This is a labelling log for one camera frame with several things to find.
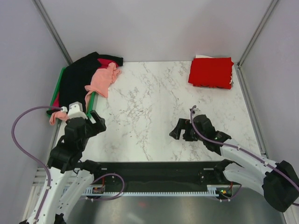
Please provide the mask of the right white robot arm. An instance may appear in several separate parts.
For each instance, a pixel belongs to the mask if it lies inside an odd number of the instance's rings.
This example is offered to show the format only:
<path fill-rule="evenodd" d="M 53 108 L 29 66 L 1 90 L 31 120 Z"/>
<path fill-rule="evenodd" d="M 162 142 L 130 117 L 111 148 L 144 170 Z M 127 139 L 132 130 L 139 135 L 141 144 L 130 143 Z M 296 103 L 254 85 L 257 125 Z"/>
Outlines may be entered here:
<path fill-rule="evenodd" d="M 299 197 L 299 178 L 290 163 L 275 162 L 242 148 L 231 136 L 215 130 L 204 114 L 179 118 L 169 135 L 176 140 L 200 140 L 209 151 L 224 157 L 214 171 L 218 183 L 230 181 L 250 188 L 279 212 L 286 212 Z"/>

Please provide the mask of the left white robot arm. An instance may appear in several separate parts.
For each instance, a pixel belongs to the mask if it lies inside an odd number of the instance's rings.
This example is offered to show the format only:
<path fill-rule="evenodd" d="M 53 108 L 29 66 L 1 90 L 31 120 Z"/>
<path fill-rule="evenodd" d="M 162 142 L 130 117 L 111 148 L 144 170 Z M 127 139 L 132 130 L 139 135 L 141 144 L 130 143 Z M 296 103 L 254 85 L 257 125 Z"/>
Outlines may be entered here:
<path fill-rule="evenodd" d="M 69 117 L 64 135 L 50 152 L 41 195 L 29 218 L 23 221 L 25 224 L 65 224 L 85 189 L 103 177 L 98 162 L 80 159 L 88 140 L 106 130 L 105 120 L 91 111 L 95 120 L 91 122 L 80 102 L 62 111 Z"/>

